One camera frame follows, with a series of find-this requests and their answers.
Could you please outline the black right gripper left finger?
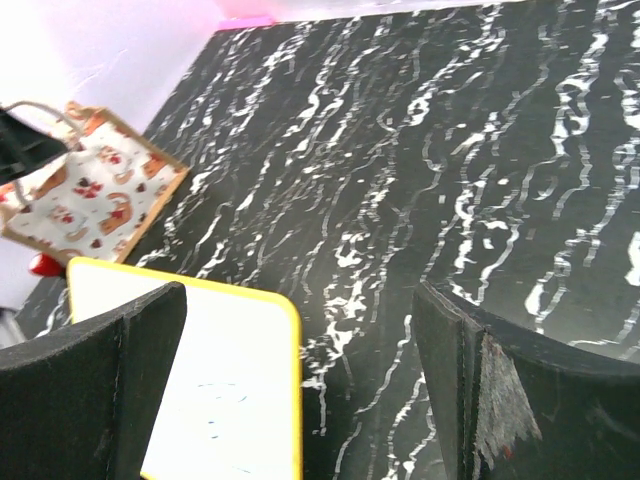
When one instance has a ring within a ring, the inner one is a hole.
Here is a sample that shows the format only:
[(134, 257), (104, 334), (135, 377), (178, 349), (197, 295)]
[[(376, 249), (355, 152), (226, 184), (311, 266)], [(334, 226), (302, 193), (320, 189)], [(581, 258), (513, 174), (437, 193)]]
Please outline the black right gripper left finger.
[(186, 314), (170, 282), (3, 349), (2, 478), (139, 478)]

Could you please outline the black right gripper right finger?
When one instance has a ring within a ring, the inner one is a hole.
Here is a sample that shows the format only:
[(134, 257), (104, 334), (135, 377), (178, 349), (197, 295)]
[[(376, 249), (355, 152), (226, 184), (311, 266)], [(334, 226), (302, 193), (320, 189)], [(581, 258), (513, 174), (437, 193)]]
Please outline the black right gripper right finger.
[(639, 367), (584, 351), (431, 283), (412, 325), (450, 479), (635, 479)]

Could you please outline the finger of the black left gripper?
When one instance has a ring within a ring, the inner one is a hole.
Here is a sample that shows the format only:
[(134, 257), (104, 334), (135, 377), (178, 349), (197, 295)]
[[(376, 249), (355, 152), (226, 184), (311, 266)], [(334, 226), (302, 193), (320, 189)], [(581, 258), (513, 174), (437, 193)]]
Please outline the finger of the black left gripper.
[(15, 117), (15, 103), (1, 107), (1, 184), (20, 180), (68, 152), (67, 145)]

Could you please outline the printed canvas tote bag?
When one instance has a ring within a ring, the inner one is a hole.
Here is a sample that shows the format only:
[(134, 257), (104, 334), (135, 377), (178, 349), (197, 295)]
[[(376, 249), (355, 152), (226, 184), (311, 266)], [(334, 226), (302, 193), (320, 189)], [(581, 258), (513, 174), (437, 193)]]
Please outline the printed canvas tote bag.
[(37, 152), (45, 141), (63, 147), (34, 171), (1, 183), (2, 237), (62, 265), (77, 256), (123, 262), (187, 177), (188, 167), (153, 145), (105, 107), (70, 101), (64, 110), (30, 106), (55, 118), (48, 132), (28, 129)]

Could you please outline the red cola can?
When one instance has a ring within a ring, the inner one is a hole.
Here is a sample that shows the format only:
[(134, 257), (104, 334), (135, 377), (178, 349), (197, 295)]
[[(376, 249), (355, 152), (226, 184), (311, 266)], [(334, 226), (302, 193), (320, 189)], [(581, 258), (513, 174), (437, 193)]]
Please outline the red cola can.
[(29, 262), (28, 269), (31, 274), (44, 278), (64, 277), (66, 273), (64, 264), (44, 253), (35, 255)]

